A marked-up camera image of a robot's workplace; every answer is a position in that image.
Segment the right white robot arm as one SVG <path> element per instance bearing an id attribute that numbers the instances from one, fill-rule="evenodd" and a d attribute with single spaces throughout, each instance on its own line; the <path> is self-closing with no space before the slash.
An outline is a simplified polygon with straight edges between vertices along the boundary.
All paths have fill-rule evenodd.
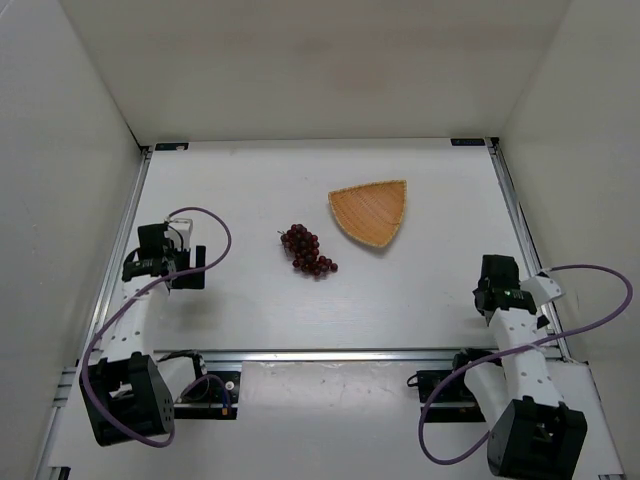
<path id="1" fill-rule="evenodd" d="M 572 478 L 587 421 L 566 405 L 535 343 L 546 325 L 539 309 L 560 298 L 561 288 L 545 274 L 521 280 L 514 258 L 486 255 L 473 294 L 504 354 L 464 375 L 489 427 L 491 472 L 510 479 Z"/>

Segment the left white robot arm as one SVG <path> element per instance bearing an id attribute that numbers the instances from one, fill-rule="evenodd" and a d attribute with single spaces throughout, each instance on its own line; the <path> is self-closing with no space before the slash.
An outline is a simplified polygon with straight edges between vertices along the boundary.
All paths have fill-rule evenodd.
<path id="1" fill-rule="evenodd" d="M 205 275 L 196 273 L 161 282 L 140 291 L 157 278 L 203 267 L 204 246 L 190 246 L 193 221 L 178 218 L 137 229 L 139 246 L 124 260 L 123 300 L 132 305 L 111 326 L 100 342 L 101 357 L 90 364 L 80 388 L 97 443 L 110 446 L 131 437 L 113 426 L 91 401 L 90 386 L 103 408 L 136 434 L 150 438 L 174 427 L 174 402 L 185 387 L 205 373 L 202 356 L 194 350 L 153 356 L 157 324 L 173 290 L 201 290 Z"/>

